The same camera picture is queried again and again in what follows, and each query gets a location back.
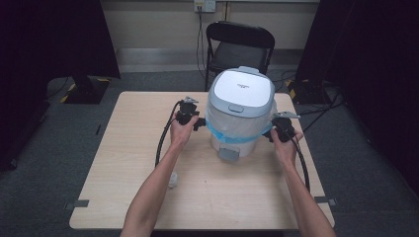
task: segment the power outlet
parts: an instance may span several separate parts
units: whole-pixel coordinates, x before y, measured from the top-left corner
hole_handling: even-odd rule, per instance
[[[206,0],[205,12],[215,12],[215,0]]]
[[[194,11],[199,12],[201,7],[202,12],[215,12],[215,0],[194,0]]]
[[[201,7],[201,11],[204,11],[204,8],[206,6],[206,0],[194,0],[194,11],[198,11],[198,7]]]

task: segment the hand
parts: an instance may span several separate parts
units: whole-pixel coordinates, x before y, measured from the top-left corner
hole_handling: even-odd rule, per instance
[[[294,131],[294,134],[295,136],[293,137],[293,141],[295,143],[298,143],[304,137],[304,135],[297,130]],[[289,165],[292,165],[295,168],[296,148],[293,142],[290,140],[287,142],[282,142],[278,138],[277,131],[274,129],[271,130],[271,135],[275,144],[275,153],[283,167],[288,167]]]
[[[191,136],[192,128],[194,124],[198,121],[198,116],[193,116],[191,120],[185,125],[181,125],[177,120],[175,120],[176,114],[172,116],[172,124],[170,126],[170,139],[172,145],[179,145],[183,148]]]

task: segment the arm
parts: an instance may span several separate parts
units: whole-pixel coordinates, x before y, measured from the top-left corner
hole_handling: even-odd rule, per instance
[[[314,201],[295,168],[295,146],[291,141],[281,142],[274,130],[271,130],[271,134],[277,158],[282,164],[286,176],[301,236],[336,236],[329,220]],[[302,133],[296,131],[293,139],[298,142],[302,137]]]
[[[166,196],[167,186],[176,161],[187,144],[193,125],[197,120],[198,117],[193,117],[185,125],[180,125],[176,120],[173,120],[170,127],[171,144],[160,163],[133,198],[126,212],[126,221],[121,236],[150,236]]]

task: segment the gray wall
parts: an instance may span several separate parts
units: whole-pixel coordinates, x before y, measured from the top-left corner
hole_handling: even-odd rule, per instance
[[[114,48],[196,48],[199,15],[193,1],[103,1]],[[203,13],[203,31],[229,20],[270,31],[280,49],[303,49],[318,3],[216,2]]]

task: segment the black cable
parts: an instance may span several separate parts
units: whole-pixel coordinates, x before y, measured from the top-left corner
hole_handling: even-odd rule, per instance
[[[54,93],[52,93],[51,95],[49,95],[49,96],[46,96],[46,98],[47,99],[49,99],[49,98],[51,98],[51,97],[53,97],[53,96],[55,96],[56,94],[58,94],[64,87],[65,87],[65,85],[67,84],[67,81],[68,81],[68,77],[67,78],[65,78],[65,82],[64,82],[64,84],[62,84],[62,86],[58,89],[58,90],[56,90]]]
[[[166,126],[163,129],[163,133],[161,134],[160,137],[160,141],[158,142],[158,146],[157,146],[157,153],[156,153],[156,161],[154,163],[154,167],[156,167],[158,165],[158,163],[160,162],[160,152],[161,152],[161,147],[163,146],[163,141],[164,138],[166,137],[166,133],[169,130],[170,124],[172,124],[174,118],[173,115],[175,114],[175,110],[176,107],[178,107],[178,105],[181,105],[184,101],[178,101],[176,102],[175,106],[173,107],[172,113],[170,114],[169,120],[167,120],[166,122]]]
[[[299,147],[299,143],[298,143],[298,140],[297,140],[297,142],[295,142],[294,140],[293,140],[293,137],[291,137],[287,132],[286,132],[286,130],[281,126],[281,124],[280,123],[276,123],[276,125],[277,126],[279,126],[280,127],[280,129],[281,129],[281,131],[284,133],[284,134],[286,134],[287,135],[287,137],[290,139],[290,141],[293,143],[293,145],[295,146],[295,150],[296,150],[296,152],[298,153],[298,157],[299,157],[299,161],[300,161],[300,163],[301,163],[301,167],[302,167],[302,172],[304,173],[304,182],[305,182],[305,187],[308,189],[308,191],[310,192],[310,180],[309,180],[309,177],[308,177],[308,170],[307,170],[307,166],[305,165],[305,160],[304,160],[304,156],[302,155],[302,152],[301,152],[301,148]]]
[[[303,111],[301,113],[299,113],[300,116],[306,116],[306,115],[311,115],[311,114],[317,114],[317,113],[322,113],[324,111],[329,111],[331,109],[337,108],[339,106],[341,106],[344,103],[344,100],[342,100],[341,102],[339,102],[337,105],[334,105],[337,101],[338,96],[341,94],[341,92],[339,91],[338,93],[336,93],[335,97],[333,98],[332,102],[325,106],[325,107],[321,107],[318,108],[315,111]]]
[[[283,87],[284,87],[284,81],[289,80],[290,78],[295,77],[295,74],[293,74],[293,75],[291,75],[291,76],[289,76],[289,77],[287,77],[287,78],[284,78],[284,75],[285,75],[286,73],[290,73],[290,72],[295,72],[295,70],[288,70],[288,71],[284,71],[284,72],[281,74],[281,79],[278,79],[278,80],[273,80],[273,81],[272,81],[273,83],[275,83],[275,82],[282,82],[282,83],[281,83],[281,86],[280,86],[278,89],[276,89],[276,90],[275,90],[275,92],[279,92],[281,89],[283,89]]]
[[[198,16],[200,17],[200,28],[198,30],[198,43],[197,43],[197,65],[198,65],[198,71],[200,71],[201,76],[205,79],[206,77],[204,76],[203,72],[201,71],[200,68],[200,58],[199,58],[199,51],[200,51],[200,39],[202,42],[201,48],[203,51],[203,65],[204,65],[204,69],[206,69],[205,64],[204,64],[204,37],[203,37],[203,19],[202,19],[202,8],[198,7]]]
[[[304,156],[302,155],[301,148],[299,147],[298,142],[295,142],[293,139],[291,139],[291,142],[295,146],[296,152],[298,153],[299,161],[301,162],[302,172],[304,173],[305,187],[310,192],[310,179],[308,177],[307,166],[305,165],[305,160],[304,160]]]
[[[302,132],[306,132],[318,119],[320,119],[324,114],[326,114],[326,112],[330,111],[330,109],[333,108],[333,104],[335,104],[338,96],[339,96],[339,93],[336,94],[335,98],[333,98],[333,101],[332,103],[330,103],[330,106],[327,109],[323,110],[322,113],[314,121],[312,121],[305,129],[302,130]]]

